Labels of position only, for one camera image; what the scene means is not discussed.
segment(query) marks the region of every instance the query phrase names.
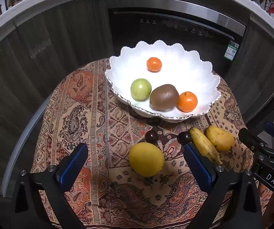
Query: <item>paisley tablecloth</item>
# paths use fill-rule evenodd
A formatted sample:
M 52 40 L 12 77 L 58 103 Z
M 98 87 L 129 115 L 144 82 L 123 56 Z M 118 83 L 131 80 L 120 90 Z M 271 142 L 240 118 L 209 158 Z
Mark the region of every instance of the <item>paisley tablecloth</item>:
M 69 74 L 54 90 L 46 108 L 38 138 L 32 172 L 58 164 L 79 142 L 89 148 L 89 156 L 65 197 L 85 225 L 96 228 L 151 227 L 185 228 L 207 194 L 202 192 L 183 156 L 177 135 L 191 126 L 204 131 L 216 125 L 235 138 L 234 148 L 221 154 L 223 166 L 236 172 L 248 168 L 252 152 L 238 140 L 245 127 L 237 102 L 221 79 L 221 98 L 211 111 L 179 124 L 146 119 L 120 103 L 104 76 L 109 60 L 101 59 Z M 150 129 L 158 133 L 158 147 L 165 165 L 153 177 L 141 177 L 130 167 L 130 146 L 144 141 Z M 270 192 L 262 187 L 265 209 Z M 50 220 L 58 225 L 44 191 L 43 204 Z M 230 195 L 226 195 L 215 223 L 223 215 Z

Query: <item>fruit bowl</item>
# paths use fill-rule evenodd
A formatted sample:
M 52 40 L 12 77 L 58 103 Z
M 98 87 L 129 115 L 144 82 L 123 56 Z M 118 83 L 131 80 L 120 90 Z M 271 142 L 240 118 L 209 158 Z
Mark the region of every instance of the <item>fruit bowl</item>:
M 147 60 L 157 57 L 162 62 L 159 72 L 147 70 Z M 111 68 L 105 77 L 112 85 L 112 91 L 123 103 L 130 105 L 139 115 L 150 118 L 160 117 L 165 121 L 177 123 L 190 117 L 204 115 L 210 105 L 221 97 L 217 90 L 220 77 L 212 74 L 212 64 L 202 61 L 197 51 L 187 52 L 181 44 L 168 46 L 158 40 L 149 45 L 140 41 L 135 48 L 123 47 L 119 57 L 110 57 Z M 150 107 L 149 98 L 135 101 L 130 87 L 134 80 L 144 78 L 152 86 L 152 91 L 164 84 L 175 86 L 179 94 L 190 91 L 197 96 L 197 106 L 192 112 L 182 112 L 177 107 L 168 111 L 155 111 Z

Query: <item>table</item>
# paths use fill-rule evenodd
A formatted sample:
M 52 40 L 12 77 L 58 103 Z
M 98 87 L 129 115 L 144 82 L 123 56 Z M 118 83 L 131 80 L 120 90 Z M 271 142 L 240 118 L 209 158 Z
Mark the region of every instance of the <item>table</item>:
M 79 142 L 89 148 L 89 156 L 73 187 L 64 195 L 85 225 L 96 228 L 156 227 L 185 228 L 207 194 L 202 192 L 183 156 L 177 135 L 191 126 L 205 131 L 209 125 L 228 130 L 235 138 L 229 153 L 221 154 L 223 166 L 242 171 L 251 165 L 252 152 L 238 140 L 245 127 L 237 102 L 221 78 L 221 98 L 206 115 L 179 124 L 143 118 L 120 103 L 110 89 L 104 72 L 109 59 L 85 65 L 69 74 L 54 90 L 46 108 L 31 172 L 58 164 Z M 165 165 L 153 177 L 141 177 L 129 165 L 131 145 L 144 141 L 150 129 L 158 133 L 158 146 Z M 263 211 L 271 192 L 259 187 Z M 57 225 L 45 193 L 43 204 Z M 215 219 L 223 216 L 230 198 Z

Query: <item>scalloped bowl rim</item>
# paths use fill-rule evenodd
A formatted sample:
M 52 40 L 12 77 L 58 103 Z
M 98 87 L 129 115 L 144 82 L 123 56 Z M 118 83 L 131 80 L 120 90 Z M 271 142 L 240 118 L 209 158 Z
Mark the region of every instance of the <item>scalloped bowl rim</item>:
M 171 47 L 171 46 L 173 46 L 173 45 L 180 45 L 180 46 L 182 47 L 182 49 L 183 49 L 184 51 L 186 51 L 186 50 L 184 49 L 184 47 L 183 47 L 180 43 L 175 43 L 175 44 L 173 44 L 173 45 L 167 45 L 167 44 L 166 44 L 164 41 L 162 41 L 162 40 L 157 40 L 157 41 L 163 42 L 167 47 Z M 119 56 L 111 56 L 111 57 L 110 57 L 110 69 L 109 69 L 109 70 L 111 70 L 111 69 L 113 68 L 113 67 L 112 67 L 112 64 L 111 64 L 111 58 L 120 58 L 120 57 L 121 57 L 121 54 L 122 54 L 122 50 L 123 50 L 124 48 L 135 49 L 135 48 L 138 46 L 138 44 L 141 43 L 141 42 L 142 42 L 142 43 L 146 43 L 147 45 L 153 45 L 153 44 L 148 44 L 147 42 L 144 42 L 144 41 L 139 41 L 139 42 L 136 44 L 136 46 L 133 47 L 133 48 L 130 48 L 130 47 L 127 47 L 127 46 L 122 47 Z M 162 115 L 162 114 L 160 114 L 160 113 L 152 113 L 152 112 L 149 112 L 149 111 L 147 111 L 147 110 L 145 110 L 145 109 L 143 109 L 143 108 L 140 108 L 140 107 L 137 107 L 137 106 L 133 105 L 129 100 L 123 98 L 118 92 L 116 92 L 116 91 L 114 90 L 114 88 L 113 88 L 113 87 L 114 87 L 114 84 L 113 84 L 112 81 L 108 78 L 106 71 L 105 71 L 105 77 L 106 77 L 106 79 L 109 81 L 109 83 L 112 85 L 111 89 L 112 89 L 113 93 L 114 93 L 118 98 L 120 98 L 120 99 L 121 99 L 122 101 L 124 101 L 125 103 L 129 104 L 132 108 L 135 108 L 136 110 L 139 110 L 139 111 L 141 111 L 141 112 L 144 112 L 144 113 L 146 113 L 146 114 L 148 114 L 148 115 L 152 115 L 152 116 L 154 116 L 154 117 L 161 117 L 161 118 L 164 118 L 164 119 L 175 120 L 175 121 L 177 121 L 177 120 L 183 121 L 183 120 L 186 120 L 186 119 L 188 119 L 188 118 L 190 118 L 190 117 L 199 117 L 199 116 L 202 116 L 202 115 L 207 114 L 207 113 L 211 110 L 211 105 L 212 105 L 213 103 L 215 103 L 217 100 L 219 100 L 219 99 L 221 98 L 221 96 L 222 96 L 221 92 L 219 91 L 219 92 L 220 92 L 220 95 L 218 96 L 218 98 L 215 99 L 214 101 L 212 101 L 211 103 L 209 103 L 209 109 L 206 110 L 205 112 L 200 113 L 200 114 L 189 114 L 189 115 L 184 116 L 184 117 L 169 117 L 169 116 Z M 216 87 L 215 87 L 216 90 L 218 91 L 218 86 L 219 86 L 219 84 L 220 84 L 220 82 L 221 82 L 221 78 L 220 78 L 219 75 L 215 75 L 215 74 L 213 74 L 213 75 L 219 77 L 219 82 L 218 82 L 218 84 L 217 84 Z

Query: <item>orange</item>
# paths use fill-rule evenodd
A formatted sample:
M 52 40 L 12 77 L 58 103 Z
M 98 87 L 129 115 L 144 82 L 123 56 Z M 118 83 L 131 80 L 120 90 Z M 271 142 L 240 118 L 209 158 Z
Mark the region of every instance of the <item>orange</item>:
M 155 57 L 151 57 L 148 59 L 147 68 L 149 71 L 158 72 L 158 71 L 160 71 L 161 67 L 162 67 L 162 63 L 161 63 L 160 59 L 155 58 Z
M 195 109 L 197 105 L 197 97 L 190 91 L 183 92 L 180 94 L 177 102 L 177 107 L 187 113 Z

